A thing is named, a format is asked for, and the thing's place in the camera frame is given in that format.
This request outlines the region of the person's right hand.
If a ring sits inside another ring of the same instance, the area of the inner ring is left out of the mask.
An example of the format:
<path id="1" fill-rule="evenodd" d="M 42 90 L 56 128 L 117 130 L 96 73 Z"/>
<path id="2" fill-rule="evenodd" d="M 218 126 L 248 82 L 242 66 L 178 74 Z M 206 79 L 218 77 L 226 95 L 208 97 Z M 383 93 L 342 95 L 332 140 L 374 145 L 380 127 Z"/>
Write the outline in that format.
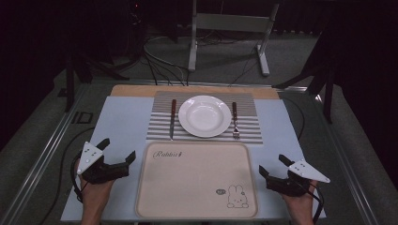
<path id="1" fill-rule="evenodd" d="M 291 219 L 313 219 L 314 198 L 310 194 L 301 197 L 290 197 L 282 194 Z"/>

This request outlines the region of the grey striped placemat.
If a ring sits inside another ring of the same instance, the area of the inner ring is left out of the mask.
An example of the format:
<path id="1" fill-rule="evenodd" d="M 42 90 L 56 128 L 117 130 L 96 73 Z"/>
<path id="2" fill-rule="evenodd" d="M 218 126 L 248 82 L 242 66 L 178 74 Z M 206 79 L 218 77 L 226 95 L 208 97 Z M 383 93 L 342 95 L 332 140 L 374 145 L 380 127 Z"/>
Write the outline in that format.
<path id="1" fill-rule="evenodd" d="M 188 133 L 178 121 L 178 110 L 181 104 L 195 96 L 212 96 L 222 100 L 230 109 L 232 121 L 229 128 L 216 137 L 200 138 Z M 172 100 L 176 99 L 176 119 L 174 140 L 176 141 L 217 141 L 232 142 L 234 130 L 232 102 L 237 103 L 237 126 L 240 133 L 239 142 L 251 145 L 262 145 L 262 133 L 255 109 L 253 96 L 249 93 L 179 93 L 160 91 L 155 95 L 150 115 L 146 138 L 150 141 L 166 141 L 170 139 L 170 117 Z"/>

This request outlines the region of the person's left hand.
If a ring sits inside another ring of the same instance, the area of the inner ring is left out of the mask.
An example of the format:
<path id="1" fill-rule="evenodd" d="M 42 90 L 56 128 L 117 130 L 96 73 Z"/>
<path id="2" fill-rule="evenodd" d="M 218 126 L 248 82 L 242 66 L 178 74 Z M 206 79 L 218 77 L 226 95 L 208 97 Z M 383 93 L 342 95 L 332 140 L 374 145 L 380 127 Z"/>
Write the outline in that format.
<path id="1" fill-rule="evenodd" d="M 81 193 L 83 196 L 82 218 L 100 218 L 109 201 L 114 180 L 103 184 L 90 184 L 79 176 L 81 182 Z"/>

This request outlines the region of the grey metal stand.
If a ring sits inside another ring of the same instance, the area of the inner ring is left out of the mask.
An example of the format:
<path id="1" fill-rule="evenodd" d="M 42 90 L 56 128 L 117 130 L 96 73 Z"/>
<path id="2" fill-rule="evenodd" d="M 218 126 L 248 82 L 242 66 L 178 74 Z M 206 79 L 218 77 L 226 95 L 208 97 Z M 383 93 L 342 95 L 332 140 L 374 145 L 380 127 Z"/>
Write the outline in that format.
<path id="1" fill-rule="evenodd" d="M 191 47 L 189 54 L 188 70 L 191 72 L 194 72 L 196 70 L 196 57 L 198 47 L 196 33 L 198 29 L 252 32 L 263 34 L 262 42 L 260 44 L 257 44 L 254 49 L 256 50 L 262 75 L 268 76 L 270 72 L 265 50 L 268 44 L 269 36 L 272 32 L 273 24 L 275 23 L 279 6 L 279 2 L 273 3 L 272 9 L 267 17 L 228 15 L 198 12 L 197 0 L 192 0 Z"/>

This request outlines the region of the black tripod stand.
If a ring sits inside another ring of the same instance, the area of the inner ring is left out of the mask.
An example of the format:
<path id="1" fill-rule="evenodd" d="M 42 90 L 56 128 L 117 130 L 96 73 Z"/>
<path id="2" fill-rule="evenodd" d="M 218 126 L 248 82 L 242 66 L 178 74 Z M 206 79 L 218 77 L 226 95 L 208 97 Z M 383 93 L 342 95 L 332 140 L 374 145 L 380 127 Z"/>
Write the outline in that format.
<path id="1" fill-rule="evenodd" d="M 331 121 L 331 102 L 334 83 L 334 70 L 336 66 L 336 53 L 330 46 L 328 37 L 322 33 L 314 45 L 302 71 L 299 75 L 285 82 L 273 85 L 273 88 L 286 89 L 295 83 L 312 77 L 305 92 L 310 96 L 317 96 L 322 90 L 324 93 L 323 114 L 329 123 Z"/>
<path id="2" fill-rule="evenodd" d="M 77 75 L 82 83 L 91 83 L 93 76 L 89 70 L 89 66 L 92 66 L 102 72 L 104 72 L 109 77 L 119 80 L 127 81 L 127 77 L 123 77 L 117 74 L 115 71 L 104 66 L 99 61 L 94 60 L 89 57 L 86 53 L 79 50 L 69 50 L 66 52 L 66 90 L 65 96 L 67 98 L 65 112 L 68 113 L 74 102 L 75 102 L 75 81 L 74 75 Z"/>

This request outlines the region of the metal floor rail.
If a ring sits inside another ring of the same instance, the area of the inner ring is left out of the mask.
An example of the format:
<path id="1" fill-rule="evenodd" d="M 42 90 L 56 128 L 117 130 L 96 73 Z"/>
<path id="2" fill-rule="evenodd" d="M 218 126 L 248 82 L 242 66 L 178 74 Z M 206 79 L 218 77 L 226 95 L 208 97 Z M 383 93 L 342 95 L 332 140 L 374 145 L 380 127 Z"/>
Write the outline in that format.
<path id="1" fill-rule="evenodd" d="M 127 85 L 155 85 L 156 87 L 161 86 L 170 86 L 170 87 L 194 87 L 194 86 L 207 86 L 207 87 L 250 87 L 250 88 L 271 88 L 271 85 L 267 84 L 227 84 L 227 83 L 212 83 L 212 82 L 172 82 L 171 84 L 166 81 L 153 81 L 153 80 L 107 80 L 107 79 L 94 79 L 92 82 L 101 83 L 101 84 L 109 84 L 109 85 L 117 85 L 117 84 L 127 84 Z M 304 86 L 288 86 L 284 89 L 278 89 L 277 92 L 305 92 L 307 87 Z"/>
<path id="2" fill-rule="evenodd" d="M 0 152 L 0 225 L 15 225 L 60 144 L 87 83 L 75 89 L 69 109 L 47 96 Z"/>
<path id="3" fill-rule="evenodd" d="M 330 142 L 330 150 L 334 155 L 335 162 L 339 168 L 340 176 L 344 180 L 344 186 L 350 193 L 350 199 L 354 202 L 355 208 L 360 213 L 363 225 L 379 225 L 369 198 L 364 192 L 364 188 L 357 177 L 358 173 L 353 168 L 353 162 L 347 156 L 347 151 L 339 139 L 336 128 L 330 123 L 324 115 L 325 100 L 320 95 L 314 97 L 318 117 L 322 126 L 325 128 L 326 137 Z"/>

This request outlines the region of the brown-handled table knife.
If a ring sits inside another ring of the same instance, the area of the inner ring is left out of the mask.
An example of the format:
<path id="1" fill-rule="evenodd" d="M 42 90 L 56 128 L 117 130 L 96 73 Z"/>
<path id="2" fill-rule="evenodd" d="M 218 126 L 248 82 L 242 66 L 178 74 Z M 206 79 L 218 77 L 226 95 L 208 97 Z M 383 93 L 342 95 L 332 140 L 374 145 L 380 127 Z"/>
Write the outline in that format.
<path id="1" fill-rule="evenodd" d="M 175 119 L 176 119 L 176 99 L 173 99 L 172 108 L 171 108 L 171 117 L 170 117 L 170 130 L 169 130 L 170 140 L 174 139 Z"/>

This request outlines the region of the pale blue table sheet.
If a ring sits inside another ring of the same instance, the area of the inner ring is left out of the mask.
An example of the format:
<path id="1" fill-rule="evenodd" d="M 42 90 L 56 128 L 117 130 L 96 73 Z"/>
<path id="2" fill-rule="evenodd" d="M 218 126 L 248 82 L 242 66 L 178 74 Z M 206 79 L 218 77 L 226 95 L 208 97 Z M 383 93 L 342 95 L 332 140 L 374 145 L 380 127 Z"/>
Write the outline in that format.
<path id="1" fill-rule="evenodd" d="M 109 138 L 105 149 L 106 162 L 110 164 L 123 160 L 132 152 L 136 160 L 130 166 L 130 174 L 116 181 L 110 200 L 102 215 L 105 221 L 156 221 L 141 218 L 136 213 L 136 202 L 142 172 L 145 150 L 151 143 L 199 142 L 229 143 L 217 141 L 150 141 L 146 138 L 154 97 L 108 97 L 106 98 L 91 142 L 97 144 Z M 284 103 L 279 99 L 255 99 L 255 109 L 261 128 L 263 144 L 242 143 L 249 149 L 253 181 L 256 188 L 258 211 L 254 220 L 287 218 L 288 213 L 281 196 L 267 189 L 265 179 L 259 174 L 259 166 L 277 177 L 287 176 L 287 167 L 279 160 L 279 154 L 293 161 L 304 159 L 295 131 Z M 249 220 L 212 219 L 212 220 Z"/>

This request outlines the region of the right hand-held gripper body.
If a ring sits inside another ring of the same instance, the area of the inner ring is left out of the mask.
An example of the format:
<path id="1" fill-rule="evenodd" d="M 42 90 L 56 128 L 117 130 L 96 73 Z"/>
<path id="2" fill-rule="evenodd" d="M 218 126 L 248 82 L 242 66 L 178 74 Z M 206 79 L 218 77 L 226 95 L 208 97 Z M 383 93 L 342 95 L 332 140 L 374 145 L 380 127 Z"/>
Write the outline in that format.
<path id="1" fill-rule="evenodd" d="M 266 187 L 290 197 L 301 197 L 308 192 L 312 181 L 329 183 L 330 179 L 302 159 L 287 167 L 287 177 L 284 179 L 269 175 Z"/>

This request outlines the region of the beige tray with rabbit print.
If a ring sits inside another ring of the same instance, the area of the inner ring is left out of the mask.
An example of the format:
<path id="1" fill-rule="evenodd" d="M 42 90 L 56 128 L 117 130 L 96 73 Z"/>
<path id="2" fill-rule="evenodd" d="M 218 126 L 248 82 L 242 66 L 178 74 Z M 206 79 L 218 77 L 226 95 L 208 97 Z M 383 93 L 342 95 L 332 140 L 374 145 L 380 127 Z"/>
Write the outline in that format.
<path id="1" fill-rule="evenodd" d="M 152 220 L 249 219 L 258 204 L 249 149 L 239 142 L 153 142 L 136 213 Z"/>

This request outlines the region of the brown-handled fork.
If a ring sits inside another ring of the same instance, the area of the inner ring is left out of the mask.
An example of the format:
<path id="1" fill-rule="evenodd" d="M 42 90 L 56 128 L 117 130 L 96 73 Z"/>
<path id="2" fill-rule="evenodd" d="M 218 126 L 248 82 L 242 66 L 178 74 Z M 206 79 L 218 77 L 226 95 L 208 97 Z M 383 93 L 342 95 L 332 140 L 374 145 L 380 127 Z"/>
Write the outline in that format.
<path id="1" fill-rule="evenodd" d="M 233 108 L 233 121 L 234 121 L 233 138 L 235 140 L 239 140 L 240 133 L 239 133 L 238 126 L 237 126 L 237 103 L 236 102 L 232 102 L 232 108 Z"/>

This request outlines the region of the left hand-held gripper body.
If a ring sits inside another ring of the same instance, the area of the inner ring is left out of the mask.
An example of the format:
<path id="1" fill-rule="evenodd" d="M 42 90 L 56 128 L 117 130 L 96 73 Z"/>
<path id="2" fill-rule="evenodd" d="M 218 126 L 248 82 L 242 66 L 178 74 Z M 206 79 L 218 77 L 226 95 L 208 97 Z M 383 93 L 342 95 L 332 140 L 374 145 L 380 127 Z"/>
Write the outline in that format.
<path id="1" fill-rule="evenodd" d="M 104 162 L 104 153 L 96 145 L 85 142 L 77 174 L 91 184 L 103 184 L 129 175 L 129 166 L 125 161 L 113 165 Z"/>

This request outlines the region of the white round plate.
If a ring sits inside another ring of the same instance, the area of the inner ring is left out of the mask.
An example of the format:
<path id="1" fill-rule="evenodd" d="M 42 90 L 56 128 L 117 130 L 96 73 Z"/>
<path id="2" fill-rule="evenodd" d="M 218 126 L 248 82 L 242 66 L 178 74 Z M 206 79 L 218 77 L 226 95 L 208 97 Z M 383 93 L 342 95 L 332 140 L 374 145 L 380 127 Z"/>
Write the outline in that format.
<path id="1" fill-rule="evenodd" d="M 181 104 L 178 121 L 191 135 L 212 138 L 229 128 L 232 114 L 229 107 L 216 97 L 195 96 Z"/>

